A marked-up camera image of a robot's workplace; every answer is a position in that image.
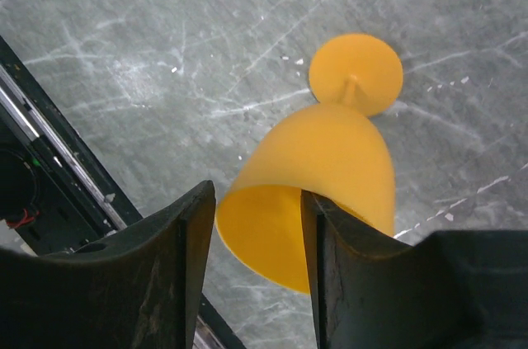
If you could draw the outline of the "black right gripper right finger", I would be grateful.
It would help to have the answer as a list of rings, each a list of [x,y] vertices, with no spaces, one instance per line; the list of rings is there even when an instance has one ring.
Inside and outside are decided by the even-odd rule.
[[[409,246],[311,192],[301,219],[318,347],[526,347],[526,231]]]

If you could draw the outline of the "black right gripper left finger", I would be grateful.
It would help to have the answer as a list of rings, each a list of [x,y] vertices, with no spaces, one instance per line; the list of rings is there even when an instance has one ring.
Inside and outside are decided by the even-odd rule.
[[[191,347],[215,204],[203,181],[76,252],[2,250],[2,347]]]

